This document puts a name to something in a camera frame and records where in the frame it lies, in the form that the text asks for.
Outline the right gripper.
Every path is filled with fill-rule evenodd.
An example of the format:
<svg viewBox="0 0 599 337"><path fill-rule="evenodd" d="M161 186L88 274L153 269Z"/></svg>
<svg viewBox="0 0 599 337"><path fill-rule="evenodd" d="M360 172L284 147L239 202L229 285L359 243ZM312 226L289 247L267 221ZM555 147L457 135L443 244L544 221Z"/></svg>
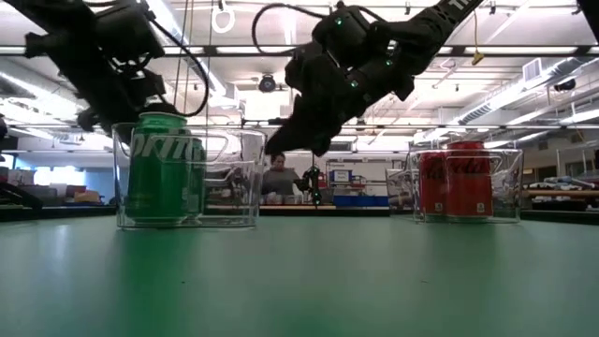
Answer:
<svg viewBox="0 0 599 337"><path fill-rule="evenodd" d="M324 155L346 122L393 91L393 60L381 54L358 66L341 66L321 45L306 44L286 64L285 83L299 95L265 153L310 150Z"/></svg>

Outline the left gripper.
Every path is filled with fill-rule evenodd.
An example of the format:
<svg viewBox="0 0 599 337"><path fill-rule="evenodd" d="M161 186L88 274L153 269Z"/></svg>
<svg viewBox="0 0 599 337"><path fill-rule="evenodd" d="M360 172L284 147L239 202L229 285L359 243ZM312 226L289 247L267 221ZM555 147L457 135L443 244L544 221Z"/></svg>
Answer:
<svg viewBox="0 0 599 337"><path fill-rule="evenodd" d="M89 63L70 60L65 63L65 77L76 88L76 97L89 107L77 115L77 124L87 132L98 126L109 137L130 142L132 129L145 112L181 113L163 102L165 85L162 77L148 68L146 60L136 60L113 67L111 62ZM148 104L150 97L160 102Z"/></svg>

